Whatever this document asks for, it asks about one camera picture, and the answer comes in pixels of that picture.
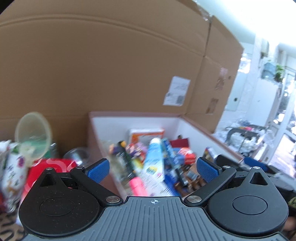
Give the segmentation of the black pink chalk marker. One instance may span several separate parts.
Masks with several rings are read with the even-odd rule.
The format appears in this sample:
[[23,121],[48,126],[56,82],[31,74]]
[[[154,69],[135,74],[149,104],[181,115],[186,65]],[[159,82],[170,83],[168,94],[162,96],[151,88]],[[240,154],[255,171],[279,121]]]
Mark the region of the black pink chalk marker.
[[129,180],[129,186],[132,191],[133,196],[148,196],[148,193],[144,187],[144,184],[140,177],[136,174],[133,165],[132,158],[129,153],[126,151],[126,143],[125,141],[119,141],[117,146],[119,147],[120,153],[125,163],[127,177]]

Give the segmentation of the white shipping label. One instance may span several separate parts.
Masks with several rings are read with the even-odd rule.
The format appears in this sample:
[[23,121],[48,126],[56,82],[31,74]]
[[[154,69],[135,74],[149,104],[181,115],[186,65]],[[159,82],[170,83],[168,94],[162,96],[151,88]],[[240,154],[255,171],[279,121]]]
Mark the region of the white shipping label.
[[173,76],[170,87],[165,95],[163,105],[182,106],[184,104],[191,80]]

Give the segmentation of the orange white medicine box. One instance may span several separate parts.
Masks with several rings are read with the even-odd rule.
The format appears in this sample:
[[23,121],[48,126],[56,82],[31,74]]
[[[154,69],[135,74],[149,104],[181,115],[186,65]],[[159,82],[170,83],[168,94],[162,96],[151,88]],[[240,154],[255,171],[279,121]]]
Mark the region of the orange white medicine box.
[[153,138],[163,138],[164,133],[163,128],[131,128],[128,132],[128,143],[142,143],[147,146]]

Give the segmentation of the white blue cream tube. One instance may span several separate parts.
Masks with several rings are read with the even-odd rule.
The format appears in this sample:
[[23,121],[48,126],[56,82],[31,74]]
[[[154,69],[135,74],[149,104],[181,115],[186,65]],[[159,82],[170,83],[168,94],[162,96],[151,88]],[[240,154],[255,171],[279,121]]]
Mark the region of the white blue cream tube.
[[164,194],[165,174],[160,138],[153,138],[150,141],[140,177],[149,196]]

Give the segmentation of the translucent plastic funnel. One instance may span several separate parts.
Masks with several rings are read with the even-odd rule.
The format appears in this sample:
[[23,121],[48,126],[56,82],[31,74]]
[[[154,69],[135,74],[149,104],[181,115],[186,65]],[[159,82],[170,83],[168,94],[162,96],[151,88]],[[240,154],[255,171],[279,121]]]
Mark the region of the translucent plastic funnel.
[[15,130],[18,151],[31,167],[48,152],[52,143],[52,130],[46,118],[39,112],[30,112],[18,122]]

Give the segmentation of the brown cardboard sorting box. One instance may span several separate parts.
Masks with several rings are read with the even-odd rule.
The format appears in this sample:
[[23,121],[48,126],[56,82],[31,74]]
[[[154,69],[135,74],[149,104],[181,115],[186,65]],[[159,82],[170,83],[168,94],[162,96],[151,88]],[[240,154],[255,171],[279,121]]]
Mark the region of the brown cardboard sorting box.
[[[128,132],[131,128],[163,128],[165,130],[163,138],[167,138],[169,141],[177,139],[178,136],[188,138],[189,148],[196,154],[197,159],[203,156],[206,148],[211,147],[217,154],[226,156],[232,161],[240,162],[242,160],[239,154],[230,150],[202,127],[184,117],[173,114],[91,112],[88,128],[90,161],[95,163],[102,158],[109,161],[109,174],[100,182],[100,185],[122,199],[133,196],[133,194],[129,186],[125,163],[117,146],[118,142],[125,141],[126,151],[132,158],[132,165],[138,177],[143,169],[149,146],[142,143],[129,144]],[[178,196],[178,192],[174,189],[177,179],[165,175],[164,194],[148,196]]]

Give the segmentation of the blue black erasable marker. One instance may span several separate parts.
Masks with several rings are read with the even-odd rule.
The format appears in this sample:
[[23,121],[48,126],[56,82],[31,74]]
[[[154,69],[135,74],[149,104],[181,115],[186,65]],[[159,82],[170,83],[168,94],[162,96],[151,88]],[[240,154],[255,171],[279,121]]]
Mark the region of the blue black erasable marker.
[[184,172],[181,167],[175,169],[175,173],[177,174],[178,180],[183,187],[188,186],[188,180],[186,179]]

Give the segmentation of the small red box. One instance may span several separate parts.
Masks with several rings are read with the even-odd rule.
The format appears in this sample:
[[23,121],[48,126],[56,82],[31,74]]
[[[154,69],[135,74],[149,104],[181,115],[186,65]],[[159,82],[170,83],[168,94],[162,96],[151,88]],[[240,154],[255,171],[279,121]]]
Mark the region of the small red box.
[[170,144],[173,148],[189,148],[189,139],[188,138],[178,138],[175,140],[170,140]]

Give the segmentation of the metal bowl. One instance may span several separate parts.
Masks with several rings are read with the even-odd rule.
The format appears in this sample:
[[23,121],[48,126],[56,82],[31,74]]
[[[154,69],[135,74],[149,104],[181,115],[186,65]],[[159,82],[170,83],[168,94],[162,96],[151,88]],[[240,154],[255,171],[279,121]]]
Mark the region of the metal bowl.
[[77,147],[68,151],[63,159],[74,161],[78,166],[86,166],[89,161],[89,151],[85,147]]

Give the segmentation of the blue red playing card box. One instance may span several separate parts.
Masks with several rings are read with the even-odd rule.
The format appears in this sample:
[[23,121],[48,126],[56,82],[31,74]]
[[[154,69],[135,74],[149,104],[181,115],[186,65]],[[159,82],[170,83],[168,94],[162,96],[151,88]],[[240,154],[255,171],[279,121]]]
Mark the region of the blue red playing card box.
[[161,139],[164,156],[165,175],[177,179],[175,169],[191,167],[197,159],[196,154],[190,148],[173,148],[167,138]]

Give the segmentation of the large cardboard backdrop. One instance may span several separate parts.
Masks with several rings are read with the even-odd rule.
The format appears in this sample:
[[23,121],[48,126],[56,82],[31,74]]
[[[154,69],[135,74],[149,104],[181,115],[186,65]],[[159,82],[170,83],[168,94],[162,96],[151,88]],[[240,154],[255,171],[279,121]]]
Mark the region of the large cardboard backdrop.
[[[63,151],[92,111],[171,113],[214,131],[243,48],[193,1],[13,1],[1,13],[1,139],[31,111]],[[163,105],[173,76],[191,80]]]

